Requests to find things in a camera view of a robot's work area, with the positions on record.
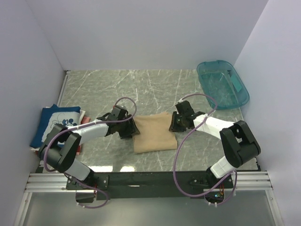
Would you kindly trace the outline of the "blue folded printed t shirt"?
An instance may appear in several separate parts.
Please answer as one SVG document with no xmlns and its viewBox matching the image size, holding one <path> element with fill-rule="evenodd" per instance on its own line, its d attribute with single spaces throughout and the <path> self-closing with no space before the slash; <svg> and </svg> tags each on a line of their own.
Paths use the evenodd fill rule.
<svg viewBox="0 0 301 226">
<path fill-rule="evenodd" d="M 55 125 L 61 124 L 68 127 L 79 125 L 80 122 L 79 106 L 58 107 L 56 104 L 53 104 L 51 107 L 43 108 L 37 132 L 30 147 L 34 149 L 40 148 Z"/>
</svg>

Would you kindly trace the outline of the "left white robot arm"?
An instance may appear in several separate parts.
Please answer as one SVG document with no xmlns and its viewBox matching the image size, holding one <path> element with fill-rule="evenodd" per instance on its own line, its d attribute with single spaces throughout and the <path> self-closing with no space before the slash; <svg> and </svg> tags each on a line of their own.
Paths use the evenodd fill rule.
<svg viewBox="0 0 301 226">
<path fill-rule="evenodd" d="M 120 139 L 140 134 L 133 115 L 119 105 L 113 106 L 110 113 L 89 123 L 71 127 L 55 125 L 40 147 L 38 156 L 45 166 L 51 166 L 53 170 L 76 178 L 85 185 L 97 187 L 99 179 L 95 177 L 95 172 L 76 160 L 76 152 L 83 143 L 116 132 Z"/>
</svg>

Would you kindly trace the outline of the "red folded t shirt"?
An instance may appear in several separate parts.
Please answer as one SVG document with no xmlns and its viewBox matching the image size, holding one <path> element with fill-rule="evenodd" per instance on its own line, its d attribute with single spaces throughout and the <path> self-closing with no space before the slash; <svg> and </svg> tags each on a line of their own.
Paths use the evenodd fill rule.
<svg viewBox="0 0 301 226">
<path fill-rule="evenodd" d="M 33 148 L 33 147 L 31 147 L 30 150 L 33 151 L 33 152 L 35 152 L 36 154 L 38 154 L 38 151 L 39 151 L 38 148 Z M 81 146 L 79 146 L 79 147 L 77 148 L 76 155 L 80 155 L 80 152 L 81 152 Z"/>
</svg>

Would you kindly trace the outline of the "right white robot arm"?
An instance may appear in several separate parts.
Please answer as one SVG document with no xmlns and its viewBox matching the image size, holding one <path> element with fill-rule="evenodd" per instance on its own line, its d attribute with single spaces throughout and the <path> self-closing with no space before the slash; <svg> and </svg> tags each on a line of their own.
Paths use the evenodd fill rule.
<svg viewBox="0 0 301 226">
<path fill-rule="evenodd" d="M 224 156 L 206 170 L 206 182 L 209 185 L 215 185 L 227 173 L 261 153 L 261 148 L 245 121 L 224 121 L 204 112 L 195 112 L 187 100 L 177 103 L 175 107 L 169 131 L 185 132 L 190 129 L 221 140 Z"/>
</svg>

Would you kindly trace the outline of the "beige t shirt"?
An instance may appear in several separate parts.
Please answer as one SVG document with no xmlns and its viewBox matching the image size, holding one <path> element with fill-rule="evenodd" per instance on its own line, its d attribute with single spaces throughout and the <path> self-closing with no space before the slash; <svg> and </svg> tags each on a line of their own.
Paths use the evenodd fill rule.
<svg viewBox="0 0 301 226">
<path fill-rule="evenodd" d="M 162 112 L 134 117 L 140 134 L 133 136 L 135 153 L 177 149 L 175 133 L 169 131 L 172 115 Z"/>
</svg>

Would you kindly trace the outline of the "teal plastic bin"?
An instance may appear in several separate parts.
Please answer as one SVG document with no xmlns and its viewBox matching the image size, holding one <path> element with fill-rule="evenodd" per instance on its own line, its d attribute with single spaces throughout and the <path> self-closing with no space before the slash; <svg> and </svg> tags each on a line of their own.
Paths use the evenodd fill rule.
<svg viewBox="0 0 301 226">
<path fill-rule="evenodd" d="M 209 105 L 217 110 L 244 106 L 250 96 L 232 64 L 224 60 L 202 62 L 197 66 L 198 80 Z"/>
</svg>

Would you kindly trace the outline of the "black base beam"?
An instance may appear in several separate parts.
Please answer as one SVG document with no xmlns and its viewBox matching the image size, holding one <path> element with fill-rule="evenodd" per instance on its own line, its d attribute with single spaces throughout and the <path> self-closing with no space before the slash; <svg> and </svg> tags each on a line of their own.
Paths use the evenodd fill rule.
<svg viewBox="0 0 301 226">
<path fill-rule="evenodd" d="M 200 194 L 212 188 L 206 182 L 206 171 L 177 171 L 180 188 L 189 194 Z M 218 188 L 233 188 L 231 176 L 220 179 Z M 87 184 L 108 194 L 110 199 L 183 197 L 170 172 L 96 172 Z"/>
</svg>

